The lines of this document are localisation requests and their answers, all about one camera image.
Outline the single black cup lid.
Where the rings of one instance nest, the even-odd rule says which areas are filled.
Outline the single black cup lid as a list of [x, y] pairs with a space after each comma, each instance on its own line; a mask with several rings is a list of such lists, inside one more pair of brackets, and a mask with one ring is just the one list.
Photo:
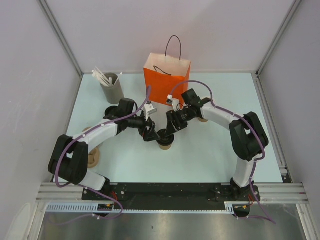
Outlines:
[[156, 141], [157, 143], [158, 142], [173, 143], [175, 140], [174, 135], [171, 135], [169, 137], [165, 137], [165, 129], [160, 129], [157, 133], [160, 136], [160, 140]]

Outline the orange paper bag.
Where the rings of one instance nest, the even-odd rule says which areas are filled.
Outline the orange paper bag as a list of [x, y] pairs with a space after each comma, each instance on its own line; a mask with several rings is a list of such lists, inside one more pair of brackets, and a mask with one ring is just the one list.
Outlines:
[[188, 90], [191, 61], [181, 57], [150, 53], [143, 67], [145, 85], [151, 87], [149, 99], [166, 104], [168, 95], [184, 104], [182, 94]]

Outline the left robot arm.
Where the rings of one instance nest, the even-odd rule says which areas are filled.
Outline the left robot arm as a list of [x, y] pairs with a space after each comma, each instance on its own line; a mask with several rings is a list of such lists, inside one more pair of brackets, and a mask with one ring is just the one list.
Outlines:
[[150, 101], [138, 107], [134, 100], [122, 98], [117, 106], [105, 110], [105, 116], [96, 126], [76, 136], [61, 135], [55, 144], [48, 171], [70, 184], [93, 189], [93, 194], [100, 200], [107, 199], [111, 193], [108, 179], [88, 169], [90, 152], [127, 128], [137, 129], [145, 142], [160, 140], [150, 118], [155, 112], [157, 108]]

